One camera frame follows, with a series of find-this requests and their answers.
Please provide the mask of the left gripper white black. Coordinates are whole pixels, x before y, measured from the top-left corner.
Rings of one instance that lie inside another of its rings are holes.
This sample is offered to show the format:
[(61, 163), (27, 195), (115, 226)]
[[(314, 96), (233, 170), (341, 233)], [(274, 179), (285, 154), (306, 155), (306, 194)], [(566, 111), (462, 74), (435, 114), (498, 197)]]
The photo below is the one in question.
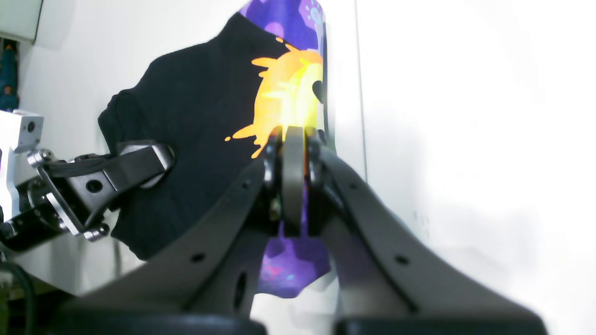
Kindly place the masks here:
[(130, 189), (151, 188), (173, 168), (175, 156), (170, 146), (154, 141), (123, 143), (117, 155), (81, 155), (71, 162), (50, 162), (50, 150), (38, 147), (43, 117), (29, 112), (2, 111), (1, 125), (1, 249), (27, 252), (45, 242), (69, 233), (89, 241), (107, 236), (105, 223), (83, 231), (56, 209), (57, 200), (40, 176), (17, 184), (15, 173), (21, 156), (34, 168), (44, 165), (44, 180), (57, 185), (66, 181), (77, 191), (92, 194), (105, 189), (125, 193)]

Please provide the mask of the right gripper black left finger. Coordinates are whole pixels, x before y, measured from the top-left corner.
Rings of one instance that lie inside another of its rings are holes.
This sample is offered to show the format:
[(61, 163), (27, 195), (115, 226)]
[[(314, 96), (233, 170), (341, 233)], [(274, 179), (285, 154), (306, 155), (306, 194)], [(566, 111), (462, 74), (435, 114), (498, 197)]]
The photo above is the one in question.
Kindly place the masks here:
[(265, 335), (250, 319), (261, 261), (277, 223), (283, 128), (271, 132), (215, 206), (159, 255), (66, 305), (58, 335)]

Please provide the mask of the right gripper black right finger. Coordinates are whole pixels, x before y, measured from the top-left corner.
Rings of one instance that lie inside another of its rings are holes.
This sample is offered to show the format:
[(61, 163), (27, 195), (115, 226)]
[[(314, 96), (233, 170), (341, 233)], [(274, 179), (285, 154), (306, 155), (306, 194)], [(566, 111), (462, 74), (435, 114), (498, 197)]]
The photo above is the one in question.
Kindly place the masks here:
[(533, 311), (449, 265), (413, 235), (313, 128), (296, 129), (307, 233), (335, 262), (334, 335), (545, 335)]

